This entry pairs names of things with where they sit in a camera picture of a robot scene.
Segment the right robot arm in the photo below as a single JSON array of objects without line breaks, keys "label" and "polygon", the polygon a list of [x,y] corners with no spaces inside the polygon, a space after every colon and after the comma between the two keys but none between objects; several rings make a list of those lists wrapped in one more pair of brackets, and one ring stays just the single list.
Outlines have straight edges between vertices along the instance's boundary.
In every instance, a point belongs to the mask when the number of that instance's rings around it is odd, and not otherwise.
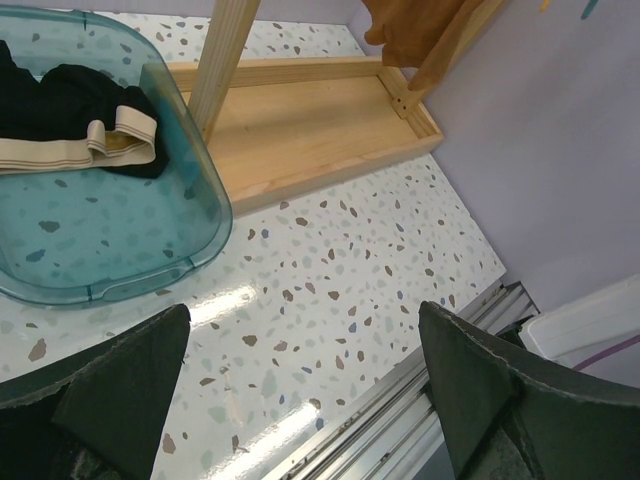
[{"label": "right robot arm", "polygon": [[631,276],[527,320],[519,339],[546,359],[578,371],[639,342],[639,277]]}]

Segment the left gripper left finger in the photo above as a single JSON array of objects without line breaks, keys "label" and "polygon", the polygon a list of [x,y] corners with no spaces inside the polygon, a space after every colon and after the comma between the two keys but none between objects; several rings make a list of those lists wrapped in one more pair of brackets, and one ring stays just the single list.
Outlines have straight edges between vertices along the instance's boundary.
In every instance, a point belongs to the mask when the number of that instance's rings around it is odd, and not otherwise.
[{"label": "left gripper left finger", "polygon": [[177,304],[2,382],[2,478],[150,478],[190,330]]}]

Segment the brown underwear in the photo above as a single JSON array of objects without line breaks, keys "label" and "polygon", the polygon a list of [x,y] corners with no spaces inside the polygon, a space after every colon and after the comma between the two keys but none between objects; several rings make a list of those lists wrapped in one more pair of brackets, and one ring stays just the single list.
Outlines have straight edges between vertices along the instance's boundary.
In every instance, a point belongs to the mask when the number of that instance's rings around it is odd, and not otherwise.
[{"label": "brown underwear", "polygon": [[414,68],[411,91],[430,90],[446,75],[480,0],[364,0],[371,16],[365,41],[382,48],[386,66]]}]

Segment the teal plastic hanger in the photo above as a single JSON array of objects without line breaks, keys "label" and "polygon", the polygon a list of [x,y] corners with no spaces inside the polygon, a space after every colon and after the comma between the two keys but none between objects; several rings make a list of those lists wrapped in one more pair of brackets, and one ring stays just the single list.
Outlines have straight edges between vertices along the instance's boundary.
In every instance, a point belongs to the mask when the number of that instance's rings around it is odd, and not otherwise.
[{"label": "teal plastic hanger", "polygon": [[587,20],[596,8],[599,0],[588,0],[580,16],[581,20]]}]

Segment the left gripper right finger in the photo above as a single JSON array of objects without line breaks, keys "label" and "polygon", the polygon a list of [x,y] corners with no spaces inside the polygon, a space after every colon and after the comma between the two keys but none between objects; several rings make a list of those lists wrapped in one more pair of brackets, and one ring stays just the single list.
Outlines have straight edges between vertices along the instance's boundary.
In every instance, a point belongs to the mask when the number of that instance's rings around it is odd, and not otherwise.
[{"label": "left gripper right finger", "polygon": [[428,398],[458,479],[636,479],[639,391],[545,360],[424,301]]}]

